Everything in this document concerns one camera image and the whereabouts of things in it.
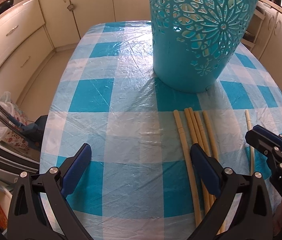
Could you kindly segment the white rolling storage cart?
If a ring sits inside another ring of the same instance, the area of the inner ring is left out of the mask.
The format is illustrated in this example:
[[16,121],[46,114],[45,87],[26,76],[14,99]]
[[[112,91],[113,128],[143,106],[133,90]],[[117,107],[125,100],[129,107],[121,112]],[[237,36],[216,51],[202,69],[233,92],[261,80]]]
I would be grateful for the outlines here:
[[256,44],[264,19],[265,9],[258,3],[247,30],[241,39],[241,43],[250,51]]

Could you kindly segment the teal perforated plastic basket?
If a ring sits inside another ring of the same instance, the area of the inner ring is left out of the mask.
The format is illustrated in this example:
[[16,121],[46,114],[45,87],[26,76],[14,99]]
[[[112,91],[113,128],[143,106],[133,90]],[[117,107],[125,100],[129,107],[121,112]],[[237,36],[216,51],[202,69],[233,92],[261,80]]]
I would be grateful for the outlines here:
[[150,0],[153,70],[169,87],[201,93],[240,44],[258,0]]

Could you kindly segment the blue white checkered tablecloth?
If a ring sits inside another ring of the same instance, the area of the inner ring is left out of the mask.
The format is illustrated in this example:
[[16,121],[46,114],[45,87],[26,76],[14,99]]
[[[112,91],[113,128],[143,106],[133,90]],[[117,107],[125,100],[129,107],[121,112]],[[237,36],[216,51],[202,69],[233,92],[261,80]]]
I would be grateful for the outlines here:
[[249,174],[246,113],[282,134],[282,92],[240,45],[214,85],[188,94],[153,72],[148,21],[98,24],[80,40],[53,98],[40,171],[87,143],[91,162],[67,198],[94,239],[186,239],[194,208],[173,112],[207,111],[220,163]]

